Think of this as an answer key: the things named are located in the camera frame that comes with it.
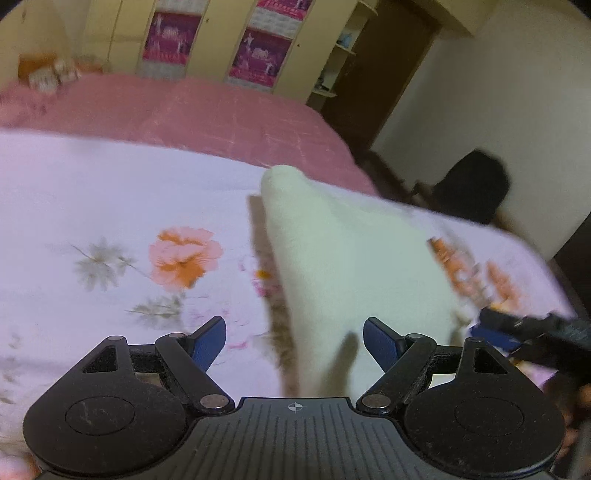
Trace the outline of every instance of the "towel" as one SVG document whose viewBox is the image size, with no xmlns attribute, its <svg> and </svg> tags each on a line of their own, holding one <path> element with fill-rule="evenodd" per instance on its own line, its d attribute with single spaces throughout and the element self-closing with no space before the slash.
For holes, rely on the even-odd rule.
<svg viewBox="0 0 591 480">
<path fill-rule="evenodd" d="M 293 167 L 262 178 L 267 233 L 291 315 L 300 396 L 359 398 L 381 375 L 363 323 L 448 344 L 457 297 L 425 234 L 388 202 L 338 198 Z"/>
</svg>

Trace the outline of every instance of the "orange flower print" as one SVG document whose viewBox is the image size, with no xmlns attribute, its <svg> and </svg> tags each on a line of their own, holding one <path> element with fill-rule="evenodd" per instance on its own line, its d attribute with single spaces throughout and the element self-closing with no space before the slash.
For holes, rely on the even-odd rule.
<svg viewBox="0 0 591 480">
<path fill-rule="evenodd" d="M 222 256 L 220 244 L 210 240 L 213 233 L 203 228 L 170 228 L 150 245 L 150 278 L 168 291 L 191 288 L 205 272 L 217 268 Z"/>
</svg>

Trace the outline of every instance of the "gray ribbed plate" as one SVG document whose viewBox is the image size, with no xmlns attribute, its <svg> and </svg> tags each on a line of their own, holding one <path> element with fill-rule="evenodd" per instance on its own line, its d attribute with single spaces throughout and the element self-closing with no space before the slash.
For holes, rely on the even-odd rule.
<svg viewBox="0 0 591 480">
<path fill-rule="evenodd" d="M 59 478 L 42 474 L 44 480 Z M 386 419 L 344 398 L 246 398 L 226 416 L 197 422 L 185 443 L 129 480 L 454 479 L 416 456 Z M 532 480 L 550 480 L 537 473 Z"/>
</svg>

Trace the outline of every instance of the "pink poster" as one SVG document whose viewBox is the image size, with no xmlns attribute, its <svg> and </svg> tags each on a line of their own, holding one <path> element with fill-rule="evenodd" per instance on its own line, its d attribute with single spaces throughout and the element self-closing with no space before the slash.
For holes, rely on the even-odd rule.
<svg viewBox="0 0 591 480">
<path fill-rule="evenodd" d="M 142 58 L 186 65 L 200 21 L 199 15 L 154 12 Z"/>
<path fill-rule="evenodd" d="M 303 20 L 311 4 L 312 0 L 258 0 L 256 6 Z"/>
<path fill-rule="evenodd" d="M 229 76 L 273 87 L 290 45 L 289 38 L 247 28 Z"/>
</svg>

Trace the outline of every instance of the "pink bedspread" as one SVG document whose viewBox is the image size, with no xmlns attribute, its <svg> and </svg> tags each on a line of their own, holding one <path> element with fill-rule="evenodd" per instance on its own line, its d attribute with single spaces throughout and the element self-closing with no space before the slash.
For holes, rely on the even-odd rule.
<svg viewBox="0 0 591 480">
<path fill-rule="evenodd" d="M 4 126 L 162 145 L 263 167 L 287 164 L 314 180 L 375 194 L 316 111 L 255 90 L 195 78 L 90 75 L 57 98 L 13 86 L 0 98 L 0 126 L 2 109 Z"/>
</svg>

